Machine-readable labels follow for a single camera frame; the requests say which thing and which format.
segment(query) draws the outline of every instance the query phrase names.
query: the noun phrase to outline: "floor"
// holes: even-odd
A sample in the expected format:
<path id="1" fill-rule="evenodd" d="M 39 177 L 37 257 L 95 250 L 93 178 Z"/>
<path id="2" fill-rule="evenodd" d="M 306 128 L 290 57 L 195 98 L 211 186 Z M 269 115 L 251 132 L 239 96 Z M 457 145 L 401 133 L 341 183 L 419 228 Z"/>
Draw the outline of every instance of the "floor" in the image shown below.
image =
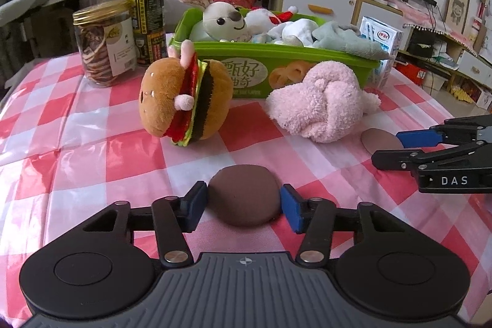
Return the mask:
<path id="1" fill-rule="evenodd" d="M 433 90 L 431 92 L 430 88 L 424 87 L 424 90 L 436 99 L 437 102 L 441 103 L 441 105 L 454 117 L 471 117 L 488 114 L 486 110 L 478 108 L 475 104 L 459 101 L 443 89 L 440 91 Z"/>
<path id="2" fill-rule="evenodd" d="M 437 100 L 449 113 L 454 117 L 471 117 L 482 114 L 488 114 L 484 109 L 476 107 L 466 102 L 457 100 L 453 95 L 445 90 L 432 91 L 428 88 L 424 88 L 434 99 Z M 483 324 L 484 322 L 492 320 L 492 294 L 489 294 L 482 306 L 472 319 L 474 324 Z"/>

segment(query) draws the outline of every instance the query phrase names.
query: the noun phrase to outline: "green plastic box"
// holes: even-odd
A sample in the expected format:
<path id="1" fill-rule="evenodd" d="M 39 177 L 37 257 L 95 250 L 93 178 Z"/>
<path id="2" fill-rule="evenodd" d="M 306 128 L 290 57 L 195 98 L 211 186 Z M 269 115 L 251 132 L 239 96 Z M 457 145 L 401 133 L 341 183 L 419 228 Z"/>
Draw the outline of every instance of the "green plastic box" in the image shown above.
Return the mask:
<path id="1" fill-rule="evenodd" d="M 241 9 L 246 15 L 248 9 Z M 188 9 L 181 18 L 170 44 L 179 48 L 181 42 L 189 38 L 191 29 L 203 18 L 200 9 Z M 295 14 L 292 21 L 308 18 L 318 25 L 321 18 Z M 317 63 L 335 60 L 348 65 L 357 76 L 361 88 L 366 84 L 371 71 L 379 66 L 379 61 L 352 56 L 344 52 L 273 44 L 251 44 L 249 42 L 195 42 L 195 50 L 201 60 L 214 59 L 223 62 L 234 82 L 234 98 L 266 98 L 273 91 L 268 77 L 279 67 L 287 66 L 296 60 Z"/>

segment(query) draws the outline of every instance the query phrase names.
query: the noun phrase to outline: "jar label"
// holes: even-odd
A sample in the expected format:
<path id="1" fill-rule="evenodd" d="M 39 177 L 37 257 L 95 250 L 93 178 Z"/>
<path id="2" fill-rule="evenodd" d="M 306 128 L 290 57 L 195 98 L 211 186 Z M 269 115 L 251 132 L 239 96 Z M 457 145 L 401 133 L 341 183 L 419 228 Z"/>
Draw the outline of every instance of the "jar label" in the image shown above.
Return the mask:
<path id="1" fill-rule="evenodd" d="M 136 65 L 135 42 L 131 18 L 104 27 L 111 73 L 114 77 L 132 69 Z"/>

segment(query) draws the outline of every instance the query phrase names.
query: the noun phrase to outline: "milk carton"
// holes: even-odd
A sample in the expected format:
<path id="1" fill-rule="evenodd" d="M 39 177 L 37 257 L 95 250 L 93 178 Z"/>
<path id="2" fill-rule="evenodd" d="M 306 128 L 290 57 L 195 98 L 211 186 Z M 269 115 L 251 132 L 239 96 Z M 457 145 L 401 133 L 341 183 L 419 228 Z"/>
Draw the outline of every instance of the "milk carton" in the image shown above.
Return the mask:
<path id="1" fill-rule="evenodd" d="M 374 69 L 370 76 L 370 84 L 373 87 L 383 88 L 402 44 L 403 32 L 374 18 L 363 17 L 361 37 L 379 42 L 381 47 L 390 54 L 390 59 L 381 60 L 379 67 Z"/>

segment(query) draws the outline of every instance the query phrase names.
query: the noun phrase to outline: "white plush rabbit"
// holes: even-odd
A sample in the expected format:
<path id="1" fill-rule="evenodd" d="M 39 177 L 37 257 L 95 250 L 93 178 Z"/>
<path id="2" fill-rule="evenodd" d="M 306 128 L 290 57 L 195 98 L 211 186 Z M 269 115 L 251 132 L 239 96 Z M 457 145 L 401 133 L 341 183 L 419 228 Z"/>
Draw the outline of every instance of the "white plush rabbit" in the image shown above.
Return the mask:
<path id="1" fill-rule="evenodd" d="M 202 26 L 215 41 L 248 42 L 251 40 L 246 22 L 236 8 L 226 2 L 213 0 L 179 0 L 203 10 Z"/>

